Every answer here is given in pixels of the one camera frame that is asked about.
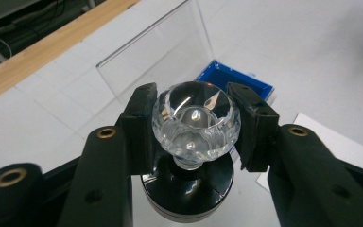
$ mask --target black cable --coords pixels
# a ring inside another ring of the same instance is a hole
[[[13,56],[13,52],[11,50],[8,42],[4,41],[0,38],[0,54],[4,56],[4,58],[9,59]]]
[[[28,31],[31,31],[32,33],[34,33],[36,35],[36,41],[35,42],[39,41],[40,38],[41,38],[41,34],[38,31],[36,31],[35,29],[33,29],[31,27],[28,27],[28,26],[19,27],[15,31],[17,32],[17,34],[10,33],[9,36],[10,37],[17,37],[17,38],[16,39],[10,39],[7,43],[16,44],[17,42],[19,42],[21,40],[29,38],[30,33]]]
[[[36,20],[33,20],[31,22],[28,22],[26,24],[23,24],[23,25],[19,25],[19,27],[21,26],[32,26],[32,25],[35,25],[35,24],[39,24],[39,23],[42,23],[42,22],[45,22],[45,21],[49,21],[51,20],[52,18],[55,18],[55,14],[57,12],[57,9],[58,9],[58,6],[59,5],[62,5],[64,4],[65,0],[63,0],[62,2],[59,2],[59,0],[56,0],[56,5],[55,5],[55,9],[54,9],[54,14],[49,17],[48,19],[44,19],[44,20],[41,20],[41,18],[44,18],[48,13],[52,12],[52,10],[48,10],[47,12],[45,12],[44,14],[40,15],[40,18],[36,19]]]
[[[54,13],[52,14],[52,16],[50,16],[48,19],[38,21],[38,23],[43,23],[45,21],[48,21],[48,23],[46,23],[44,26],[35,25],[35,23],[37,23],[37,22],[34,22],[34,23],[28,23],[28,24],[20,25],[18,27],[18,30],[25,29],[25,30],[29,30],[29,31],[33,32],[36,35],[35,42],[39,41],[40,39],[42,39],[45,36],[45,35],[43,35],[44,32],[41,32],[41,31],[43,31],[45,28],[47,28],[47,26],[49,26],[49,24],[53,21],[53,19],[63,15],[64,10],[65,10],[65,1],[66,0],[63,0],[61,3],[59,3],[59,0],[56,0],[57,4],[55,6]],[[58,11],[58,8],[59,8],[59,5],[62,5],[61,12],[60,12],[60,14],[56,15],[57,11]],[[21,40],[23,40],[25,38],[29,38],[28,34],[26,34],[24,36],[21,36],[21,37],[15,39],[15,40],[10,40],[10,43],[15,44],[15,43],[17,43],[17,42],[19,42],[19,41],[21,41]]]

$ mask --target white table surface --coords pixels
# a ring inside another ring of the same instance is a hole
[[[0,96],[0,167],[46,172],[78,157],[88,132],[111,125],[126,103],[95,66],[181,1],[142,0]],[[275,86],[280,123],[303,112],[363,145],[363,1],[199,0],[216,58]],[[258,174],[235,164],[216,212],[189,226],[278,226]],[[181,226],[149,207],[134,177],[134,226]]]

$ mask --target faceted glass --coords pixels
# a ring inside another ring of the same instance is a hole
[[[189,81],[160,94],[152,129],[176,164],[195,169],[227,153],[240,132],[240,112],[215,85]]]

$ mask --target black round stand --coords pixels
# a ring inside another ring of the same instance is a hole
[[[232,187],[230,154],[196,170],[184,170],[175,164],[172,155],[157,147],[153,173],[141,176],[149,203],[160,215],[177,222],[209,217]]]

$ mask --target black plastic part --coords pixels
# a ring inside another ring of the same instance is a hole
[[[339,160],[339,162],[363,189],[363,168],[351,165],[341,160]]]
[[[363,188],[311,130],[279,130],[268,182],[282,226],[363,226]]]
[[[0,169],[0,226],[32,226],[43,199],[43,174],[33,164]]]
[[[78,159],[58,166],[43,175],[45,197],[42,205],[37,209],[32,226],[57,226],[78,166]]]
[[[132,226],[131,178],[119,127],[90,133],[58,226]]]
[[[116,123],[125,131],[128,139],[131,175],[146,174],[152,170],[155,151],[152,109],[156,99],[155,83],[138,87]]]
[[[233,160],[227,153],[188,171],[158,145],[154,172],[141,179],[148,201],[160,215],[181,223],[196,222],[213,214],[228,195]]]
[[[228,94],[240,110],[241,130],[235,147],[241,169],[266,172],[270,146],[279,129],[279,115],[250,87],[229,83]]]

